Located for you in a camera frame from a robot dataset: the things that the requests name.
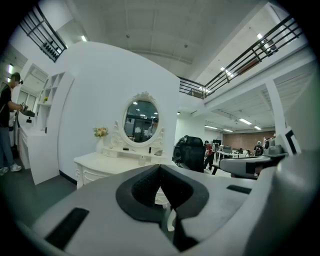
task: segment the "white vase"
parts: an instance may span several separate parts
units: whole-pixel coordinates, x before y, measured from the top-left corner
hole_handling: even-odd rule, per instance
[[[102,153],[102,149],[105,146],[104,139],[105,139],[105,137],[100,137],[99,138],[99,141],[98,141],[98,143],[96,144],[96,147],[95,147],[95,152],[100,153],[100,154]]]

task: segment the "railing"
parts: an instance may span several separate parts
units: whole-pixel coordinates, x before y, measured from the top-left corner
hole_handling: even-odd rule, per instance
[[[200,99],[205,98],[205,94],[208,93],[208,90],[205,93],[204,86],[201,83],[191,81],[180,76],[178,76],[178,78],[180,78],[180,93],[184,93]]]
[[[53,62],[67,49],[38,5],[22,19],[20,27]]]
[[[298,38],[302,33],[296,21],[289,15],[211,79],[204,86],[207,92],[204,97],[213,94],[237,76],[242,75],[262,62],[263,59],[270,57],[280,48]]]

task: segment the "mirror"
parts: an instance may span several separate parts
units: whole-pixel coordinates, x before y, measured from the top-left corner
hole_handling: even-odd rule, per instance
[[[157,108],[149,101],[134,101],[126,111],[124,132],[133,142],[149,140],[157,131],[159,117]]]

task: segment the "man's arm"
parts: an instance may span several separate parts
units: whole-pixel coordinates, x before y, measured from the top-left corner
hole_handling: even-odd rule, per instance
[[[24,110],[23,106],[21,106],[20,104],[16,104],[12,101],[8,101],[8,107],[10,110],[21,110],[21,111]]]

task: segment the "white sneaker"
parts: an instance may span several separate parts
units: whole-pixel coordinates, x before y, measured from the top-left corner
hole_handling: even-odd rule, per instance
[[[14,163],[13,165],[11,165],[11,172],[19,172],[21,171],[22,167],[17,165],[16,163]]]
[[[8,170],[9,170],[8,167],[2,167],[2,168],[0,168],[0,176],[3,176]]]

